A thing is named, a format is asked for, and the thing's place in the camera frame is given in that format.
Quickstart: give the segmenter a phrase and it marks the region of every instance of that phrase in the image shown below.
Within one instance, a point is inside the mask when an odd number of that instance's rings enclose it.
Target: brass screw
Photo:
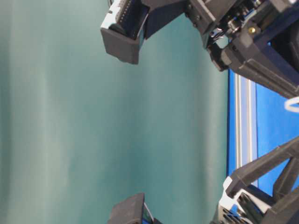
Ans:
[[[250,27],[250,28],[248,29],[248,32],[249,32],[250,34],[255,34],[255,33],[256,33],[256,29],[255,29],[254,27]]]

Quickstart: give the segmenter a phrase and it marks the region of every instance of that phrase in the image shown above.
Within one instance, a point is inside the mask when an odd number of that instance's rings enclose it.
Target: white plastic part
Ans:
[[[121,0],[114,0],[113,4],[109,9],[109,13],[107,13],[101,28],[109,29],[112,24],[116,23],[116,15],[120,11],[121,7],[119,6]]]
[[[299,113],[299,107],[293,106],[299,103],[299,97],[285,101],[285,109],[291,112]]]
[[[226,208],[227,210],[231,210],[234,205],[238,206],[238,209],[244,212],[243,208],[239,205],[238,203],[238,198],[242,193],[246,194],[249,196],[249,198],[252,200],[253,203],[256,204],[256,206],[261,210],[262,213],[266,213],[268,209],[271,208],[267,203],[261,201],[259,198],[255,197],[254,195],[250,194],[249,192],[245,191],[244,189],[241,189],[238,191],[238,193],[234,196],[234,198],[229,197],[226,194],[227,188],[230,186],[232,183],[231,177],[227,177],[226,180],[223,183],[223,194],[222,198],[219,201],[219,205],[221,205],[223,208]]]

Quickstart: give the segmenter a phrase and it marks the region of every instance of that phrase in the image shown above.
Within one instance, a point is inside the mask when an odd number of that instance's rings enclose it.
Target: teal fabric backdrop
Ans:
[[[227,73],[184,16],[140,64],[105,53],[106,0],[2,0],[0,223],[103,224],[145,192],[165,224],[208,223],[226,175]]]

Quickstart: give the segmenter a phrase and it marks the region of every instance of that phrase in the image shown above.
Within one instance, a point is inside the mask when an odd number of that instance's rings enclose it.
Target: white cable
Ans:
[[[285,109],[287,111],[299,113],[299,107],[293,106],[295,104],[299,104],[299,97],[295,97],[285,101]]]

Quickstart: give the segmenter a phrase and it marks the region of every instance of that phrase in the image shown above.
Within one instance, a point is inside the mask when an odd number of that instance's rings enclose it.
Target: blue table surface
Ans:
[[[230,72],[229,116],[228,116],[228,175],[235,170],[235,87],[234,73]],[[299,135],[299,114],[284,108],[286,99],[260,85],[256,87],[257,149],[258,157],[270,152],[278,145]],[[287,161],[258,180],[261,190],[272,195],[273,184]],[[299,179],[294,188],[299,186]]]

